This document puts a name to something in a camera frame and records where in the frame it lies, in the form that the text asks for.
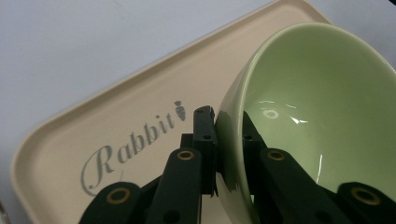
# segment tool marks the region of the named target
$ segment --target white table surface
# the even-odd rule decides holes
[[[30,223],[10,183],[22,140],[43,121],[269,0],[0,1],[0,201]],[[311,0],[396,67],[396,6]]]

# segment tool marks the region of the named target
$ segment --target plastic tray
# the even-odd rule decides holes
[[[192,112],[215,111],[234,78],[270,35],[302,21],[329,23],[305,1],[280,0],[217,30],[48,121],[22,144],[12,182],[34,223],[78,223],[93,195],[117,182],[161,175]],[[230,223],[203,197],[202,223]]]

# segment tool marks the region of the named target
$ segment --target brass insert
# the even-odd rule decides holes
[[[107,194],[106,200],[111,204],[125,203],[131,196],[131,191],[127,188],[116,188]]]
[[[274,161],[283,161],[285,159],[285,155],[282,152],[275,150],[268,152],[267,156]]]
[[[378,198],[378,196],[368,189],[354,187],[350,190],[350,192],[352,193],[352,196],[361,203],[370,205],[381,204],[381,200]]]
[[[177,157],[183,161],[189,161],[192,158],[194,158],[194,153],[192,153],[191,151],[181,151],[179,153],[177,153]]]

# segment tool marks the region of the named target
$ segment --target green bowl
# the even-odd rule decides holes
[[[300,23],[270,37],[225,96],[216,121],[219,196],[235,223],[256,223],[242,152],[246,111],[268,147],[288,151],[331,191],[361,182],[396,199],[396,74],[356,36]]]

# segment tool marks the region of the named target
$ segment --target carrot icon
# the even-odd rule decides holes
[[[177,116],[184,121],[186,119],[186,109],[181,105],[181,101],[175,102]]]

